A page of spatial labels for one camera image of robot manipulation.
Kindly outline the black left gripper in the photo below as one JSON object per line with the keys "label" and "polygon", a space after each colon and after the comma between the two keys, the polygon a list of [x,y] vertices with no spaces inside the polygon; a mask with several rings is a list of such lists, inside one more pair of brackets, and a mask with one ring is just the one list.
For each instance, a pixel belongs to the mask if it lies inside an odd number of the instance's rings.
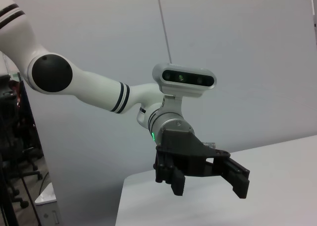
{"label": "black left gripper", "polygon": [[227,151],[202,143],[192,132],[164,130],[156,146],[154,164],[156,182],[167,181],[176,196],[182,196],[185,176],[212,176],[212,165],[207,159],[223,161],[221,176],[232,186],[240,199],[246,199],[250,171],[230,158]]}

